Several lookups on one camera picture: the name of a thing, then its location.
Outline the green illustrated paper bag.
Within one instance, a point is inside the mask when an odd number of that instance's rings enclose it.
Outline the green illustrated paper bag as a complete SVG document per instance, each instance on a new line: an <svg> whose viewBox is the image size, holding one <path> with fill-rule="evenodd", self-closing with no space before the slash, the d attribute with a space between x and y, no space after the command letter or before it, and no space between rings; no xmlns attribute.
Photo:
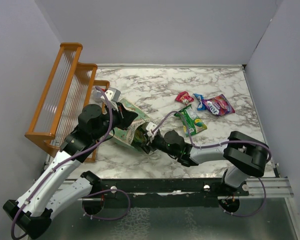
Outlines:
<svg viewBox="0 0 300 240"><path fill-rule="evenodd" d="M137 117L131 122L127 129L120 129L116 127L114 129L114 137L112 139L117 144L128 149L151 155L155 152L154 148L150 146L151 141L154 139L152 131L158 125L155 124L155 122L145 112L128 99L121 98L120 102L126 110L137 114Z"/></svg>

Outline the green spring tea packet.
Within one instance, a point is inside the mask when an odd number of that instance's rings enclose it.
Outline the green spring tea packet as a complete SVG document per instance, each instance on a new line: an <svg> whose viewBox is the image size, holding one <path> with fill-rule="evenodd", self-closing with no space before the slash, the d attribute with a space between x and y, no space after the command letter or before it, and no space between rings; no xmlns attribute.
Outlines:
<svg viewBox="0 0 300 240"><path fill-rule="evenodd" d="M196 135L208 129L202 119L193 110L191 104L180 109L174 116L182 121L183 131L187 137Z"/></svg>

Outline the red snack packet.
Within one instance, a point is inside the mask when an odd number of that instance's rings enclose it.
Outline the red snack packet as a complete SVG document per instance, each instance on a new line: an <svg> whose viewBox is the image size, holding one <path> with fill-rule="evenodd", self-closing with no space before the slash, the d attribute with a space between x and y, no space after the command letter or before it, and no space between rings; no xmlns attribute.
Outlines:
<svg viewBox="0 0 300 240"><path fill-rule="evenodd" d="M187 106L194 101L194 98L187 91L182 91L176 96L175 101Z"/></svg>

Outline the blue snack packet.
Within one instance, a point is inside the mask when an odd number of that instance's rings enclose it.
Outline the blue snack packet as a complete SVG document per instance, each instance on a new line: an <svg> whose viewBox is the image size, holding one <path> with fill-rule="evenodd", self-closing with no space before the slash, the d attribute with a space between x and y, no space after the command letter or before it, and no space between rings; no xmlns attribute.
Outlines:
<svg viewBox="0 0 300 240"><path fill-rule="evenodd" d="M203 102L204 96L202 94L194 93L194 98L198 101L197 110L198 111L205 111L207 108Z"/></svg>

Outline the purple snack packet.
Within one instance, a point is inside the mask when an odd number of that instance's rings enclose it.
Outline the purple snack packet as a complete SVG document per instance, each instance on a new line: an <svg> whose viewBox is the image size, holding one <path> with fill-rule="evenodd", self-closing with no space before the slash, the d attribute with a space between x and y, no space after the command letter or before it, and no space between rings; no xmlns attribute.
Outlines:
<svg viewBox="0 0 300 240"><path fill-rule="evenodd" d="M202 103L206 109L215 116L221 117L236 112L224 94L209 99L203 99Z"/></svg>

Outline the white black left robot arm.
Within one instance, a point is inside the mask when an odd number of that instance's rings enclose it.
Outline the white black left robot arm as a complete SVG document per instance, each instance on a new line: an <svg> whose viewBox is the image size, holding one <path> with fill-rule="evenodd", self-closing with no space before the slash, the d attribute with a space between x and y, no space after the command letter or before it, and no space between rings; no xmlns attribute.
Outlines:
<svg viewBox="0 0 300 240"><path fill-rule="evenodd" d="M96 104L86 105L78 116L78 124L66 136L52 163L38 180L17 200L8 200L3 210L12 219L11 237L15 240L14 227L35 240L49 228L52 220L65 208L82 197L96 197L101 193L101 180L92 172L84 172L71 186L59 191L65 179L106 140L114 128L126 130L138 116L125 109L108 107L106 113Z"/></svg>

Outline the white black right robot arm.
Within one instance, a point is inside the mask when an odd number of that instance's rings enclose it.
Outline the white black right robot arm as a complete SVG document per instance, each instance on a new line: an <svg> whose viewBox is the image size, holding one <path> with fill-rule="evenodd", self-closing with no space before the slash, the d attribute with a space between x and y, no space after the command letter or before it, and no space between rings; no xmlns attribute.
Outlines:
<svg viewBox="0 0 300 240"><path fill-rule="evenodd" d="M142 149L146 153L159 150L185 167L212 161L229 161L233 166L225 171L219 184L220 191L226 196L236 192L249 177L262 177L272 157L268 145L239 131L232 131L228 139L220 143L202 146L185 142L174 130L165 135L161 135L159 130L147 130L145 136L146 142Z"/></svg>

